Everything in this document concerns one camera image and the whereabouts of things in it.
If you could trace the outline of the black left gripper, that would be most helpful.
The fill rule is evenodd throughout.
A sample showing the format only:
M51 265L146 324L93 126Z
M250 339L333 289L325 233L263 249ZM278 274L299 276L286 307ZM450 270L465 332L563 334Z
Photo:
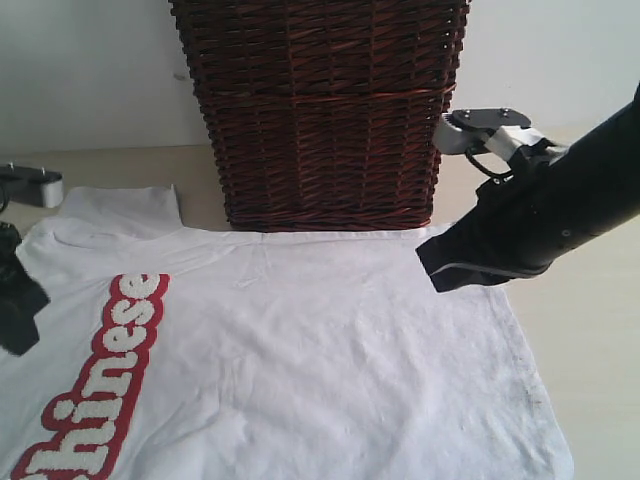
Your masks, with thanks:
M21 243L13 224L1 223L1 347L14 356L22 356L40 337L35 316L49 303L44 288L26 272L17 259Z

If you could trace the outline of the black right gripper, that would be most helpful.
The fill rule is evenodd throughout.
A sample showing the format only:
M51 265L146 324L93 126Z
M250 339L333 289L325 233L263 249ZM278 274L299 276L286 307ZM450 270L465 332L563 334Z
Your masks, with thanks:
M534 278L575 249L570 152L518 152L509 167L509 177L479 188L468 214L416 248L437 292Z

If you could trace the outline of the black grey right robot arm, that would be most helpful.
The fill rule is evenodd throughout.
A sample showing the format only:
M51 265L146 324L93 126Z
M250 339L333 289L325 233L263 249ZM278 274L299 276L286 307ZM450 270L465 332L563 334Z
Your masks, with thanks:
M445 113L433 143L486 175L473 209L416 253L438 292L546 272L639 214L639 101L569 146L509 108Z

